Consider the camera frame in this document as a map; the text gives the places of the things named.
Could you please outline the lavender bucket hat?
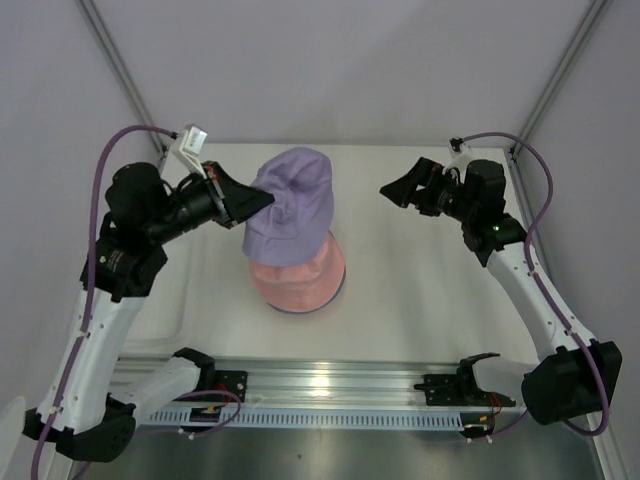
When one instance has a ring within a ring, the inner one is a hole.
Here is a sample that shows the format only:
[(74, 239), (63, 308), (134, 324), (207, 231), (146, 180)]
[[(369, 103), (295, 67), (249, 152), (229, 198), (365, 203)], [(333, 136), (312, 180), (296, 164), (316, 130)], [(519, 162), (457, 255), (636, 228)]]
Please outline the lavender bucket hat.
[(291, 148), (264, 163), (252, 186), (271, 194), (274, 202), (245, 223), (245, 256), (277, 267), (311, 261), (333, 221), (330, 159), (308, 147)]

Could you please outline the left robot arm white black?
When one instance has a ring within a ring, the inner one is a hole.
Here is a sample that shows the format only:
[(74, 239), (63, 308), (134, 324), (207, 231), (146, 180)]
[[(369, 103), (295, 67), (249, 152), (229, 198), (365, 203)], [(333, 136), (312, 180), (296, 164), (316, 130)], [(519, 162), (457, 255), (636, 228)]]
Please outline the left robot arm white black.
[(129, 389), (113, 389), (110, 381), (130, 327), (167, 262), (165, 244), (208, 222), (231, 229), (274, 197), (235, 181), (216, 162), (177, 187), (156, 167), (139, 162), (114, 174), (105, 200), (108, 211), (94, 225), (80, 278), (78, 330), (47, 397), (26, 412), (23, 430), (79, 462), (111, 462), (141, 422), (168, 403), (213, 395), (219, 384), (215, 361), (191, 348), (176, 351)]

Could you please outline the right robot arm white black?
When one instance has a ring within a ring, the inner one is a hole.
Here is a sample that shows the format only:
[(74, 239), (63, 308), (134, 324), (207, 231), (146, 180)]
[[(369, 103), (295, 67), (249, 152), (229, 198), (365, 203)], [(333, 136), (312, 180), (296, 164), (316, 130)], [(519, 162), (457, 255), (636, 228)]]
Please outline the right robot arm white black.
[(497, 353), (461, 360), (464, 373), (455, 381), (460, 399), (477, 404), (490, 393), (502, 394), (523, 404), (540, 425), (562, 422), (598, 436), (609, 425), (621, 352), (574, 317), (539, 265), (529, 235), (506, 213), (505, 190), (497, 162), (472, 160), (460, 171), (421, 158), (380, 193), (400, 208), (459, 221), (466, 247), (506, 292), (534, 343), (537, 365)]

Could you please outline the pink bucket hat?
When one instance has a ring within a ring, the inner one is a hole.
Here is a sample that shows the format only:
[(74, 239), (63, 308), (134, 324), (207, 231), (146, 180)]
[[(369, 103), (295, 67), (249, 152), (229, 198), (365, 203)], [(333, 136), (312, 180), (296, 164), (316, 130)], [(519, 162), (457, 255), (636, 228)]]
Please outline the pink bucket hat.
[(249, 273), (263, 300), (272, 308), (306, 314), (324, 308), (341, 292), (346, 261), (329, 234), (314, 258), (295, 266), (268, 266), (249, 261)]

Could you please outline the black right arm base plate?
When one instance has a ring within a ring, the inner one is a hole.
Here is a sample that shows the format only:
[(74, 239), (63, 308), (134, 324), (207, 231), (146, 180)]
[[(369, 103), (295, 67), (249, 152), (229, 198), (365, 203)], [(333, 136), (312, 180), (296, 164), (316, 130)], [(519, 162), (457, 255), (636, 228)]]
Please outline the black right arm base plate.
[(425, 374), (413, 390), (421, 392), (427, 406), (514, 407), (516, 401), (506, 395), (487, 392), (462, 374)]

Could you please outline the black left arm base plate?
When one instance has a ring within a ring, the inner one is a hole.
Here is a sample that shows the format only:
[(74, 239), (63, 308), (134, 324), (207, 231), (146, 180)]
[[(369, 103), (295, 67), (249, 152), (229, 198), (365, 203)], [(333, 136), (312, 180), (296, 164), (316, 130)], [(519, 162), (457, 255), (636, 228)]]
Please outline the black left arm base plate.
[(234, 400), (228, 395), (220, 394), (220, 391), (231, 392), (236, 395), (241, 402), (245, 401), (248, 391), (249, 374), (243, 370), (217, 370), (213, 375), (209, 375), (204, 380), (200, 380), (197, 386), (199, 392), (216, 390), (217, 393), (204, 395), (204, 401), (214, 403), (233, 403)]

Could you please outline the blue bucket hat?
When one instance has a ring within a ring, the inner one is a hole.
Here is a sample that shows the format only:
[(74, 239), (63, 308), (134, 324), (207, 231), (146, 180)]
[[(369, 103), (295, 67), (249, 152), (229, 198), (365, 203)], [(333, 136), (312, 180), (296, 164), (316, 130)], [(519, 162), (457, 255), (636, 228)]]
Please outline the blue bucket hat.
[(333, 296), (328, 301), (326, 301), (324, 304), (322, 304), (319, 307), (315, 307), (315, 308), (312, 308), (312, 309), (301, 310), (301, 311), (294, 311), (294, 310), (290, 310), (290, 309), (282, 309), (282, 308), (276, 307), (276, 306), (271, 305), (271, 304), (269, 304), (269, 306), (273, 310), (281, 312), (281, 313), (284, 313), (284, 314), (287, 314), (287, 315), (307, 315), (307, 314), (311, 314), (311, 313), (317, 312), (319, 310), (324, 309), (325, 307), (327, 307), (328, 305), (333, 303), (336, 299), (338, 299), (341, 296), (341, 293), (344, 290), (344, 286), (345, 286), (346, 280), (347, 280), (347, 270), (345, 269), (344, 272), (343, 272), (343, 276), (341, 278), (340, 284), (339, 284), (338, 288), (336, 289), (336, 291), (334, 292)]

